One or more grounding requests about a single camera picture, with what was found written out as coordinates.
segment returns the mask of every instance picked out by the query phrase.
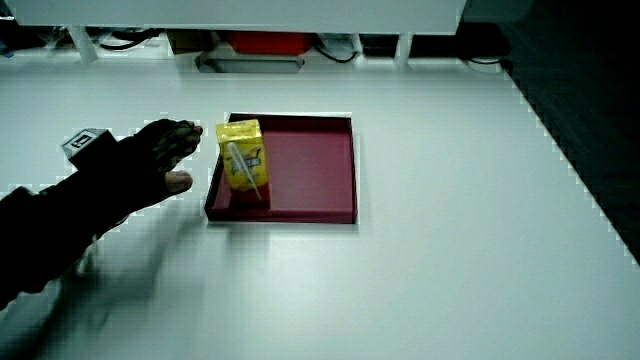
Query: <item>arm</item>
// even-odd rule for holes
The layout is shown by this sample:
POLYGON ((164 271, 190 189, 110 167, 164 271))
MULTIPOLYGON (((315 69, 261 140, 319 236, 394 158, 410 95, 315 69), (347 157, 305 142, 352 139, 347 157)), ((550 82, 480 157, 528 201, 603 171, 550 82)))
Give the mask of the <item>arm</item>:
POLYGON ((38 194, 20 187, 0 200, 0 309, 21 291, 42 291, 94 236, 175 195, 166 174, 195 150, 201 131, 186 121, 156 121, 101 154, 95 166, 38 194))

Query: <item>red object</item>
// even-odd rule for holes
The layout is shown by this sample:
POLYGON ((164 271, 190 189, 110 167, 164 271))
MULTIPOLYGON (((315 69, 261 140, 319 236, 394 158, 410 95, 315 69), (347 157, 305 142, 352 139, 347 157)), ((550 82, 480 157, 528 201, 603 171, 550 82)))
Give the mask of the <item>red object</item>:
POLYGON ((313 37, 306 33, 229 31, 227 42, 239 53, 301 55, 313 46, 313 37))
POLYGON ((232 114, 258 119, 267 155, 271 207, 234 208, 218 159, 205 212, 211 221, 355 224, 356 178, 351 119, 232 114))

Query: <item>tray rim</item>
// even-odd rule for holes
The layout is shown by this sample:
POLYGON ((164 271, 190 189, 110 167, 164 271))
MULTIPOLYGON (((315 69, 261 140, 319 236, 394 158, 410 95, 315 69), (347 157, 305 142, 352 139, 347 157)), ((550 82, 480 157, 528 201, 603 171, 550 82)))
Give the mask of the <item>tray rim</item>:
POLYGON ((248 214, 245 216, 242 215, 232 215, 226 213, 224 209, 214 209, 213 204, 215 203, 218 188, 220 186, 220 181, 222 179, 222 158, 218 155, 218 159, 216 161, 216 165, 213 171, 211 183, 209 186, 209 191, 207 192, 207 198, 204 203, 204 210, 207 215, 207 219, 210 223, 218 223, 218 222, 283 222, 283 223, 327 223, 327 224, 356 224, 357 216, 358 216, 358 194, 357 194, 357 178, 356 178, 356 163, 355 163, 355 149, 354 149, 354 139, 353 139, 353 126, 352 126, 352 118, 351 113, 254 113, 254 112, 231 112, 225 113, 226 122, 234 122, 243 120, 242 117, 255 117, 260 120, 261 117, 284 117, 284 118, 308 118, 308 119, 318 119, 319 121, 328 120, 328 119, 343 119, 347 126, 346 131, 349 134, 349 145, 350 145, 350 161, 351 161, 351 193, 352 193, 352 207, 349 211, 344 212, 331 212, 331 211, 305 211, 302 210, 300 213, 308 213, 308 215, 291 215, 287 216, 286 214, 274 214, 274 215, 255 215, 248 214), (343 218, 347 220, 335 220, 335 221, 321 221, 322 219, 318 218, 343 218))

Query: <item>shelf leg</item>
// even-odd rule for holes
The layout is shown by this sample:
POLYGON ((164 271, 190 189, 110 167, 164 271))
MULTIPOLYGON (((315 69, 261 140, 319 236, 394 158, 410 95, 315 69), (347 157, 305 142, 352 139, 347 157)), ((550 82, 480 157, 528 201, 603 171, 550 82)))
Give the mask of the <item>shelf leg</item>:
POLYGON ((90 63, 96 60, 98 58, 98 54, 96 53, 96 48, 91 42, 89 34, 87 34, 87 29, 84 26, 69 26, 68 29, 69 34, 73 39, 73 43, 80 52, 80 56, 82 56, 82 61, 90 63))
POLYGON ((396 56, 393 59, 398 66, 407 66, 409 61, 409 52, 411 51, 411 42, 413 41, 413 33, 402 33, 398 38, 396 46, 396 56))

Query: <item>dark floor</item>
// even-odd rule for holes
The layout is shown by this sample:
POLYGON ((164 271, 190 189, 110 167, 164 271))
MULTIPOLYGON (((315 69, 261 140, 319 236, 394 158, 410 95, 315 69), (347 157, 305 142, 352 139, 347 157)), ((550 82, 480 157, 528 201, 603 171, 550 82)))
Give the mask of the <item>dark floor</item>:
POLYGON ((536 0, 499 24, 512 77, 640 259, 640 77, 629 6, 536 0))

